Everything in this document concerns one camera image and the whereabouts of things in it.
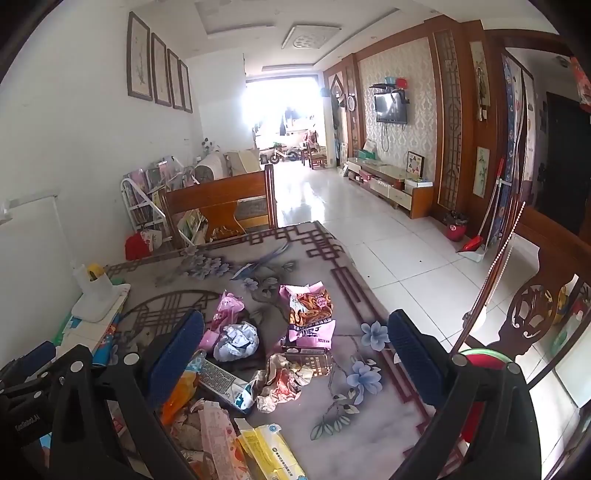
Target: trash can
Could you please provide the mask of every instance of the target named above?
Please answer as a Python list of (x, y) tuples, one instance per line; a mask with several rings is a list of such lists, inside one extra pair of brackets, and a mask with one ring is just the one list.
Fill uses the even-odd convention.
[(468, 217), (462, 213), (452, 210), (445, 218), (447, 225), (446, 237), (452, 242), (460, 242), (466, 235), (466, 228), (468, 224)]

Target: drawer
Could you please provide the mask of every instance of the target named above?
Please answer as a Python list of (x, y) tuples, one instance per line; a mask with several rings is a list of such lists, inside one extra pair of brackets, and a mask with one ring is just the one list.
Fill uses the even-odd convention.
[(388, 198), (393, 202), (396, 202), (401, 207), (410, 210), (410, 206), (413, 203), (413, 197), (408, 193), (404, 193), (402, 190), (390, 188), (388, 190)]
[(359, 173), (361, 171), (361, 167), (351, 161), (347, 162), (347, 166), (349, 167), (350, 171), (354, 171), (355, 173)]
[(387, 198), (390, 185), (388, 185), (386, 182), (378, 180), (378, 179), (371, 179), (369, 181), (369, 188), (371, 188), (372, 190), (375, 190), (378, 193), (381, 193), (382, 195), (384, 195)]

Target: table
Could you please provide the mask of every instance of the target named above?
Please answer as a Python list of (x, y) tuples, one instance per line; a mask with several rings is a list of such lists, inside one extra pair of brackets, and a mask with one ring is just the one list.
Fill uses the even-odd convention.
[[(230, 280), (240, 269), (237, 278)], [(155, 336), (169, 332), (189, 308), (200, 310), (207, 325), (224, 289), (241, 296), (245, 310), (240, 320), (257, 325), (262, 346), (248, 361), (235, 362), (229, 369), (247, 381), (255, 368), (264, 365), (264, 351), (270, 351), (287, 331), (287, 309), (278, 296), (279, 286), (324, 283), (336, 319), (332, 374), (313, 378), (298, 400), (278, 405), (273, 413), (255, 409), (247, 417), (253, 426), (281, 425), (281, 433), (312, 480), (389, 479), (433, 415), (402, 366), (393, 362), (389, 345), (376, 351), (362, 344), (361, 325), (385, 323), (388, 312), (344, 247), (318, 222), (114, 265), (107, 273), (131, 284), (115, 333), (114, 358), (131, 351), (141, 355)], [(360, 368), (361, 373), (370, 368), (377, 374), (362, 378), (362, 400), (357, 377), (352, 377)], [(456, 447), (446, 471), (461, 461)]]

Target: wooden wall panel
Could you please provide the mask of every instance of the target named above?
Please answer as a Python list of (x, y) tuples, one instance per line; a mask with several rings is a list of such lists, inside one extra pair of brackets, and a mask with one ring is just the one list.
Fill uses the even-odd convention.
[[(475, 111), (473, 115), (474, 124), (474, 146), (473, 146), (473, 165), (476, 167), (476, 149), (478, 147), (487, 148), (490, 150), (488, 175), (486, 178), (485, 196), (484, 198), (474, 195), (472, 187), (474, 182), (475, 171), (472, 173), (472, 185), (470, 186), (468, 200), (466, 204), (466, 214), (470, 217), (468, 223), (468, 235), (474, 236), (478, 232), (482, 219), (486, 213), (489, 199), (495, 188), (495, 176), (498, 169), (498, 164), (501, 157), (505, 154), (506, 142), (499, 138), (499, 122), (506, 118), (506, 107), (504, 109), (505, 116), (499, 116), (499, 102), (505, 102), (505, 96), (499, 95), (499, 90), (504, 89), (504, 75), (502, 67), (501, 53), (496, 45), (490, 42), (485, 30), (482, 28), (482, 23), (479, 20), (466, 22), (462, 24), (466, 41), (481, 41), (484, 49), (486, 69), (488, 71), (489, 82), (489, 96), (491, 105), (487, 108), (487, 120), (482, 122), (476, 119), (476, 109), (478, 108), (478, 93), (476, 88), (473, 89), (473, 103)], [(470, 62), (472, 62), (472, 54), (470, 52)], [(472, 68), (472, 84), (476, 84), (474, 69)]]

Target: crumpled wrapper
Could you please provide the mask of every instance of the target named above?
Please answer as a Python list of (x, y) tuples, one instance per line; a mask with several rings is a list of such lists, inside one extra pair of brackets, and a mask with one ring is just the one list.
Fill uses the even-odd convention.
[(278, 403), (296, 400), (301, 389), (312, 380), (310, 367), (289, 363), (283, 355), (271, 355), (267, 370), (259, 370), (251, 381), (256, 407), (263, 413), (275, 410)]
[(213, 357), (219, 362), (231, 362), (251, 356), (259, 344), (258, 333), (250, 323), (228, 325), (213, 349)]
[(226, 325), (236, 323), (238, 313), (243, 309), (244, 302), (242, 299), (224, 290), (220, 298), (220, 303), (217, 305), (212, 323), (203, 334), (199, 348), (202, 348), (207, 353), (211, 353), (220, 335), (220, 330)]
[(204, 404), (203, 399), (189, 402), (175, 418), (170, 428), (170, 436), (199, 478), (216, 480), (218, 475), (213, 456), (203, 451), (199, 411), (203, 410)]

